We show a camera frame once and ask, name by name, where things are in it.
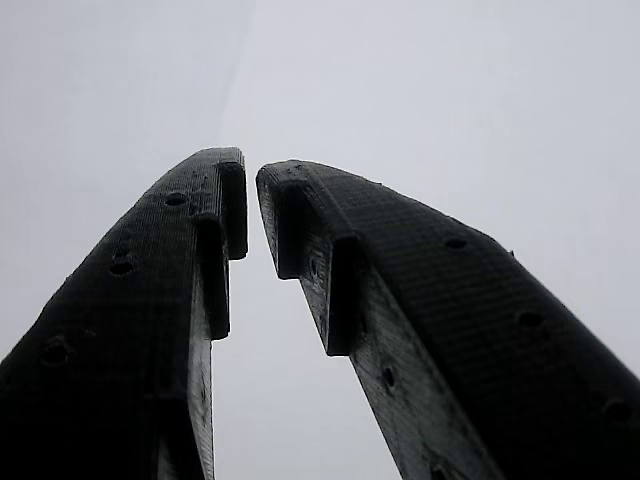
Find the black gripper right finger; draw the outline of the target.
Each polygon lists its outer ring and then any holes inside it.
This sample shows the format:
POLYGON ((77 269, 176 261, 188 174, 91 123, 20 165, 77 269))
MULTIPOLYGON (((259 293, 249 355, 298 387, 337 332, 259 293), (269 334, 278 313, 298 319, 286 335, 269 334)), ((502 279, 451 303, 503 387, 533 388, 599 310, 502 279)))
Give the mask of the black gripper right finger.
POLYGON ((638 378, 498 242, 319 163, 256 187, 277 275, 351 361, 402 478, 638 477, 638 378))

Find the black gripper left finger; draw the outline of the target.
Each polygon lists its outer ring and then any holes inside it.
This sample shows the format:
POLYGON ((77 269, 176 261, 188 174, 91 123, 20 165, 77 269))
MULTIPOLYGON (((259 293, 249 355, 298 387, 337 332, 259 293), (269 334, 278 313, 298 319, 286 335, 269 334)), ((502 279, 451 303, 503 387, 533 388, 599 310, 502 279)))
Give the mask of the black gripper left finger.
POLYGON ((2 361, 2 477, 212 478, 211 350, 247 250, 239 149, 162 176, 2 361))

